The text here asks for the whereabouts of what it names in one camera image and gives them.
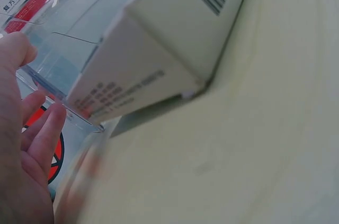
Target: transparent plastic container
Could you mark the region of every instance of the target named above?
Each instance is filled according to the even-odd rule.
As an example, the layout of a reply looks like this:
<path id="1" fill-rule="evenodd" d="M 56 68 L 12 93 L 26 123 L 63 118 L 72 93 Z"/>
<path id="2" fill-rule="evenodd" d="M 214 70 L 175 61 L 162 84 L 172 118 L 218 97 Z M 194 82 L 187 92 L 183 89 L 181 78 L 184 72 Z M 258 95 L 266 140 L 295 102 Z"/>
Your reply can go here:
<path id="1" fill-rule="evenodd" d="M 28 21 L 18 16 L 20 11 L 0 14 L 3 35 L 22 31 L 38 48 L 35 61 L 19 70 L 18 78 L 68 106 L 68 92 L 126 1 L 48 0 Z"/>

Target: white surface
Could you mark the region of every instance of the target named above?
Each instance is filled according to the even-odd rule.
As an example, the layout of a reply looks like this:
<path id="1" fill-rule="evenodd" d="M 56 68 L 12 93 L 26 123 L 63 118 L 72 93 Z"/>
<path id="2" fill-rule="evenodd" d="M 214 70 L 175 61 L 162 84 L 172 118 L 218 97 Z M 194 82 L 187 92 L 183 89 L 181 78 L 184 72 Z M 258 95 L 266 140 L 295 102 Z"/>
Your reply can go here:
<path id="1" fill-rule="evenodd" d="M 339 0 L 245 0 L 204 96 L 110 142 L 81 223 L 338 223 Z"/>

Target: finger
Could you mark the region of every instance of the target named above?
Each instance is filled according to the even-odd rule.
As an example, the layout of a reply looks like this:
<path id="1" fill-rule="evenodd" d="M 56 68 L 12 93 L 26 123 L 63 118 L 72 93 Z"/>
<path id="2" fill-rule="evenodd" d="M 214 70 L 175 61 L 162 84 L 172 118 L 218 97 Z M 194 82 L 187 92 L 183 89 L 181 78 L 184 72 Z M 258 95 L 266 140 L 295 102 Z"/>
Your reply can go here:
<path id="1" fill-rule="evenodd" d="M 47 118 L 51 112 L 51 108 L 47 109 L 45 113 L 28 129 L 22 133 L 21 150 L 28 151 L 34 138 L 37 136 L 43 125 L 46 123 Z"/>
<path id="2" fill-rule="evenodd" d="M 33 139 L 27 153 L 38 162 L 46 177 L 61 130 L 66 119 L 66 110 L 61 104 L 53 104 L 50 114 L 37 136 Z"/>
<path id="3" fill-rule="evenodd" d="M 15 71 L 31 62 L 37 56 L 37 49 L 32 46 L 25 34 L 10 33 L 0 39 L 1 66 Z"/>
<path id="4" fill-rule="evenodd" d="M 24 98 L 22 103 L 22 125 L 26 125 L 29 118 L 34 115 L 34 113 L 39 110 L 40 106 L 45 102 L 46 97 L 42 91 L 35 91 L 31 93 L 26 98 Z"/>

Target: cardboard box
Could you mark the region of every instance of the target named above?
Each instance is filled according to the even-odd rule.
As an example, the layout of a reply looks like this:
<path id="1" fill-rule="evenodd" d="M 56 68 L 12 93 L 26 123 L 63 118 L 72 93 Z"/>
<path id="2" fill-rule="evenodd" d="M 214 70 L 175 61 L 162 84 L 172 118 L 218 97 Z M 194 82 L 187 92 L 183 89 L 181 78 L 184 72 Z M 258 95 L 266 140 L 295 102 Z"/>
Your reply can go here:
<path id="1" fill-rule="evenodd" d="M 242 0 L 131 0 L 67 96 L 94 124 L 209 82 Z"/>

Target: clear plastic box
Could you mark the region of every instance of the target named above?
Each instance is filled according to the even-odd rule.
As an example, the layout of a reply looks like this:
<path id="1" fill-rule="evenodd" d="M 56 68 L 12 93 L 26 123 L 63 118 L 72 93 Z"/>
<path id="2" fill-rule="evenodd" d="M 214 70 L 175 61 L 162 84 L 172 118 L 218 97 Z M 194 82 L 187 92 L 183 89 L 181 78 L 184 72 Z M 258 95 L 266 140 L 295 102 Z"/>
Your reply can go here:
<path id="1" fill-rule="evenodd" d="M 0 22 L 5 22 L 3 35 L 22 31 L 38 48 L 35 61 L 19 70 L 18 78 L 32 89 L 45 89 L 67 106 L 68 92 L 126 1 L 47 0 L 25 20 L 29 17 L 21 15 L 23 8 L 33 3 L 26 0 L 15 13 L 0 14 Z"/>
<path id="2" fill-rule="evenodd" d="M 126 1 L 45 0 L 34 11 L 35 0 L 24 0 L 8 12 L 4 10 L 9 5 L 3 3 L 0 37 L 13 31 L 22 31 L 38 48 L 35 61 L 17 72 L 22 97 L 36 89 L 44 89 L 49 96 L 44 108 L 57 101 L 68 107 L 65 100 L 68 92 L 100 43 L 106 27 Z M 29 12 L 24 11 L 25 8 L 34 13 L 29 15 Z M 57 188 L 84 139 L 103 129 L 102 126 L 91 125 L 68 109 L 63 128 L 62 155 L 55 156 L 58 165 L 61 164 L 49 181 L 52 190 Z"/>

